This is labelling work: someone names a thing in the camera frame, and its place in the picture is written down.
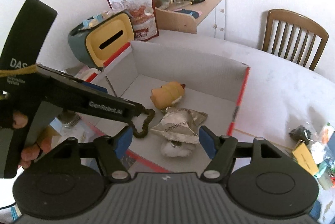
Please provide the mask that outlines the person left hand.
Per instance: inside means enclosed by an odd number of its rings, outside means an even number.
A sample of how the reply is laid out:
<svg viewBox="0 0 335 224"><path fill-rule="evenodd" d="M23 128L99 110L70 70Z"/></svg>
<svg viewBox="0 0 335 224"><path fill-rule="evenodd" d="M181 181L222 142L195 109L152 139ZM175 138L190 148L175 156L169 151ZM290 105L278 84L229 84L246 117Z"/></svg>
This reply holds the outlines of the person left hand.
<svg viewBox="0 0 335 224"><path fill-rule="evenodd" d="M14 111L12 127L16 132L23 133L22 138L24 139L24 141L22 141L24 148L21 152L18 167L22 167L25 170L43 153L47 154L52 150L52 138L54 135L57 135L57 132L48 125L38 134L36 141L32 145L27 146L26 139L29 132L29 130L26 130L27 125L28 117L17 110Z"/></svg>

